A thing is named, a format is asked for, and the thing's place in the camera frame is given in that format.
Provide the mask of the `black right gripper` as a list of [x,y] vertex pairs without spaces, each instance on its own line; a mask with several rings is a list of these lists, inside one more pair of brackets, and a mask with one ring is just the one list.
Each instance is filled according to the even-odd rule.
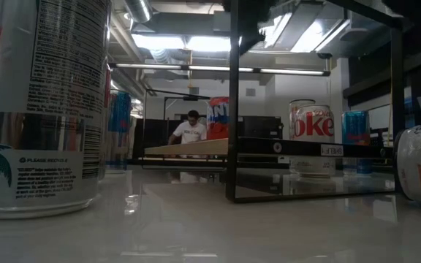
[[240,0],[239,11],[239,54],[244,55],[259,42],[265,41],[265,31],[260,32],[257,22],[269,18],[269,0]]

